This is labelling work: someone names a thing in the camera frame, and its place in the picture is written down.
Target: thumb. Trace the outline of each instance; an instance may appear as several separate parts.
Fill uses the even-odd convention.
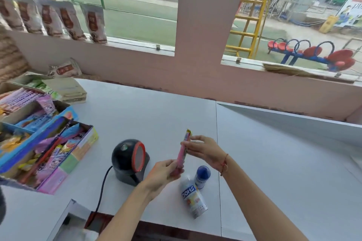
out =
[[[177,160],[174,160],[170,165],[167,166],[168,174],[172,173],[177,167]]]

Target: blue bottle cap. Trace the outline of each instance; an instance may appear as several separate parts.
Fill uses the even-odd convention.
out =
[[[211,171],[207,166],[200,166],[197,169],[197,178],[202,179],[202,180],[208,180],[211,176]]]

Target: white snack packet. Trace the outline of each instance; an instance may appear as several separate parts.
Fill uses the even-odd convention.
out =
[[[107,43],[103,8],[90,4],[80,4],[80,7],[90,33],[90,39],[95,43]]]
[[[13,0],[0,0],[0,13],[10,28],[18,31],[24,30]]]
[[[41,15],[46,33],[49,36],[61,37],[63,24],[55,9],[51,6],[51,0],[34,0]]]
[[[18,3],[20,17],[29,33],[43,34],[41,19],[34,0],[15,0]]]
[[[63,78],[79,75],[82,75],[82,71],[80,70],[78,63],[73,58],[70,58],[68,61],[59,66],[49,65],[48,76]]]
[[[59,15],[63,25],[67,29],[70,37],[74,40],[86,39],[80,27],[74,5],[69,1],[52,1],[51,5]]]

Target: bracelet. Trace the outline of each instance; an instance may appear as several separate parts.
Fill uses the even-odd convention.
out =
[[[222,166],[221,172],[220,172],[220,176],[223,176],[223,172],[224,172],[224,167],[226,167],[225,172],[227,172],[228,166],[227,166],[227,162],[226,162],[226,158],[229,154],[227,153],[224,159],[224,162],[222,162],[220,165]]]

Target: black cable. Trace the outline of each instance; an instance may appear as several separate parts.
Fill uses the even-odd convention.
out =
[[[109,173],[109,171],[111,170],[111,168],[113,168],[113,166],[110,166],[109,169],[107,170],[106,174],[104,175],[104,179],[103,179],[103,183],[102,183],[102,188],[101,188],[101,194],[99,196],[99,201],[98,201],[98,205],[97,205],[97,208],[96,208],[96,211],[93,213],[93,217],[92,219],[89,221],[88,223],[88,226],[90,226],[94,220],[94,218],[96,217],[96,214],[98,212],[98,209],[99,209],[99,206],[101,204],[101,201],[102,201],[102,194],[103,194],[103,187],[104,187],[104,183],[106,182],[106,178],[107,178],[107,175]]]

